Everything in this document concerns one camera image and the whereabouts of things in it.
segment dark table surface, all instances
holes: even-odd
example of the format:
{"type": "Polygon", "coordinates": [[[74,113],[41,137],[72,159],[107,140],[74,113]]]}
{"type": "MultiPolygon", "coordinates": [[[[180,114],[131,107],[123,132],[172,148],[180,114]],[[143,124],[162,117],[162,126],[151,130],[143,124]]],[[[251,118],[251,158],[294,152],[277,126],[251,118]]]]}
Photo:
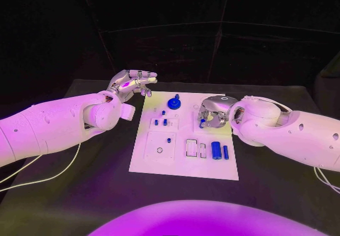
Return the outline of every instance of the dark table surface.
{"type": "MultiPolygon", "coordinates": [[[[107,85],[108,81],[75,80],[66,97],[100,92],[107,85]]],[[[156,91],[225,93],[238,99],[262,96],[294,110],[319,113],[306,88],[298,86],[157,83],[149,87],[156,91]]],[[[131,210],[189,199],[255,207],[340,235],[340,196],[319,181],[313,168],[267,147],[247,145],[236,136],[239,181],[128,172],[144,98],[137,94],[127,103],[136,106],[133,121],[120,120],[113,130],[82,143],[68,171],[48,182],[9,190],[0,205],[2,235],[87,235],[131,210]]],[[[75,152],[72,147],[46,155],[13,184],[58,174],[75,152]]]]}

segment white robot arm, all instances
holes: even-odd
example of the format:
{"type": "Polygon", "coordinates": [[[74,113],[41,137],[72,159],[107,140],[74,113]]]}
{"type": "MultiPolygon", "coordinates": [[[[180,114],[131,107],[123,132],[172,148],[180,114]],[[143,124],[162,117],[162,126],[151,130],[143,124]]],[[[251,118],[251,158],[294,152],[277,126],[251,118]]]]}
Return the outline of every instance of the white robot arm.
{"type": "Polygon", "coordinates": [[[203,128],[221,128],[229,121],[234,134],[247,144],[267,146],[306,165],[340,171],[339,120],[293,111],[271,99],[254,96],[241,101],[228,96],[209,97],[198,119],[203,128]]]}
{"type": "Polygon", "coordinates": [[[146,84],[156,76],[123,70],[105,91],[41,103],[0,120],[0,166],[68,149],[113,129],[120,118],[131,120],[134,107],[124,102],[136,92],[151,96],[146,84]]]}

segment robotic hand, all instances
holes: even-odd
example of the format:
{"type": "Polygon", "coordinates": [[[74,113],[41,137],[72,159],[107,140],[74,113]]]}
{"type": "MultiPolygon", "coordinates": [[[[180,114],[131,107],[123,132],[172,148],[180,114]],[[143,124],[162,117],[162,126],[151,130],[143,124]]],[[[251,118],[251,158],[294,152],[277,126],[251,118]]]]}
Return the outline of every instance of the robotic hand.
{"type": "Polygon", "coordinates": [[[146,84],[157,74],[123,70],[100,93],[33,105],[0,120],[0,166],[29,156],[68,149],[113,129],[118,119],[133,119],[134,107],[124,102],[133,94],[151,96],[146,84]]]}
{"type": "Polygon", "coordinates": [[[293,111],[268,98],[245,96],[238,101],[221,95],[203,100],[198,120],[202,128],[221,128],[229,121],[247,144],[267,146],[306,165],[340,171],[339,120],[293,111]]]}

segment black cloth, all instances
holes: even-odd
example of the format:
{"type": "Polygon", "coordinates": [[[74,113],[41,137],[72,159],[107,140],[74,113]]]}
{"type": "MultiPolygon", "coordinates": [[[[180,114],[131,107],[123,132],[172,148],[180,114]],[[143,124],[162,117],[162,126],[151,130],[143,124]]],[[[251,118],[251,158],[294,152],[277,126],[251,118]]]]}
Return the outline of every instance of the black cloth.
{"type": "MultiPolygon", "coordinates": [[[[108,81],[75,80],[66,97],[100,92],[107,85],[108,81]]],[[[225,93],[238,99],[245,95],[262,96],[293,110],[319,113],[307,90],[300,86],[157,83],[149,88],[225,93]]],[[[313,168],[267,147],[247,145],[236,136],[239,181],[128,172],[144,98],[136,94],[127,103],[136,106],[133,121],[121,119],[113,130],[82,143],[68,171],[48,182],[9,190],[0,205],[2,235],[87,235],[131,210],[173,200],[247,205],[330,235],[340,235],[340,196],[319,181],[313,168]]],[[[43,156],[19,174],[13,184],[54,176],[69,164],[75,152],[77,146],[43,156]]]]}

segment white board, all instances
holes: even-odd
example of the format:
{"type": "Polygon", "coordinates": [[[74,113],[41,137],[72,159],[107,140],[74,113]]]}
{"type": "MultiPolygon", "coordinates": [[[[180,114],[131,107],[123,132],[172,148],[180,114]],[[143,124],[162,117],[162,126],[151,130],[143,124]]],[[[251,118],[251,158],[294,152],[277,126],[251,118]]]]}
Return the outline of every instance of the white board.
{"type": "Polygon", "coordinates": [[[153,96],[146,97],[130,172],[239,180],[229,123],[221,129],[199,128],[200,104],[215,95],[221,94],[153,91],[153,96]],[[172,110],[167,101],[176,94],[182,105],[172,110]],[[198,157],[186,156],[188,139],[198,140],[198,157]],[[222,159],[213,160],[215,141],[221,142],[221,148],[228,146],[229,160],[224,158],[224,148],[222,159]],[[200,158],[200,144],[206,144],[206,158],[200,158]]]}

